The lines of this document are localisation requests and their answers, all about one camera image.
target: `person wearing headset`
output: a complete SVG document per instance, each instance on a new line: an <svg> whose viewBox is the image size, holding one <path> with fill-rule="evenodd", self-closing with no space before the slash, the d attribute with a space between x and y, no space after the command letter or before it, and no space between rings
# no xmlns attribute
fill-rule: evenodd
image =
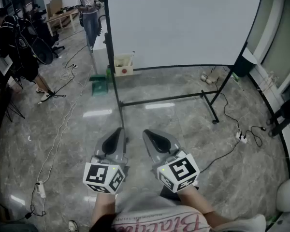
<svg viewBox="0 0 290 232"><path fill-rule="evenodd" d="M43 93L41 102L44 102L54 96L45 79L38 73L39 64L32 55L31 48L23 40L16 41L18 25L24 28L23 34L26 34L25 21L17 16L7 15L5 9L0 8L0 57L10 56L14 70L18 75L28 81L33 80L38 85L36 92Z"/></svg>
<svg viewBox="0 0 290 232"><path fill-rule="evenodd" d="M265 232L263 215L236 221L222 217L193 185L175 195L168 192L98 193L89 232ZM77 231L72 224L69 228Z"/></svg>
<svg viewBox="0 0 290 232"><path fill-rule="evenodd" d="M89 41L90 50L93 51L99 23L98 23L98 7L101 6L99 0L77 0L77 9L83 14L84 29Z"/></svg>

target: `hand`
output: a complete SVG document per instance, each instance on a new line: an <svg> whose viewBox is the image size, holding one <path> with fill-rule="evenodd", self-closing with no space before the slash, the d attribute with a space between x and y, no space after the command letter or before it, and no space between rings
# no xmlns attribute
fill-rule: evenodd
<svg viewBox="0 0 290 232"><path fill-rule="evenodd" d="M100 8L102 7L102 3L98 1L98 2L96 3L96 6L97 6L98 9L100 9Z"/></svg>

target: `window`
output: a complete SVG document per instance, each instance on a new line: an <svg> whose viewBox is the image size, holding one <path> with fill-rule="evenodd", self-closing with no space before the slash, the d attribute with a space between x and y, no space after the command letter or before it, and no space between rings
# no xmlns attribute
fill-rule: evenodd
<svg viewBox="0 0 290 232"><path fill-rule="evenodd" d="M263 67L279 77L279 87L290 73L290 0L285 0L281 21Z"/></svg>

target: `white shirt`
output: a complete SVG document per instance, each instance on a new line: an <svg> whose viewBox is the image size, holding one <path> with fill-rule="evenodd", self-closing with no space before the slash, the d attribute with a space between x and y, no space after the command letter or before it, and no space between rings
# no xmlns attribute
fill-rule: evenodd
<svg viewBox="0 0 290 232"><path fill-rule="evenodd" d="M79 6L84 6L86 7L86 5L90 5L90 6L94 6L95 5L95 1L99 1L99 0L77 0L77 5ZM83 13L84 14L91 14L91 13L95 13L97 12L97 8L94 8L93 10L90 10L89 12L84 10Z"/></svg>

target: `shorts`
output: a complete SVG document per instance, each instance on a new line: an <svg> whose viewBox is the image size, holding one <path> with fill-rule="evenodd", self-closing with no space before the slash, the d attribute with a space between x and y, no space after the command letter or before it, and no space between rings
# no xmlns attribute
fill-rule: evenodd
<svg viewBox="0 0 290 232"><path fill-rule="evenodd" d="M38 75L38 68L32 67L20 67L19 70L16 72L21 77L24 77L28 81L32 82Z"/></svg>
<svg viewBox="0 0 290 232"><path fill-rule="evenodd" d="M32 82L38 75L38 68L38 61L34 57L29 57L29 59L22 63L22 67L20 67L16 73Z"/></svg>

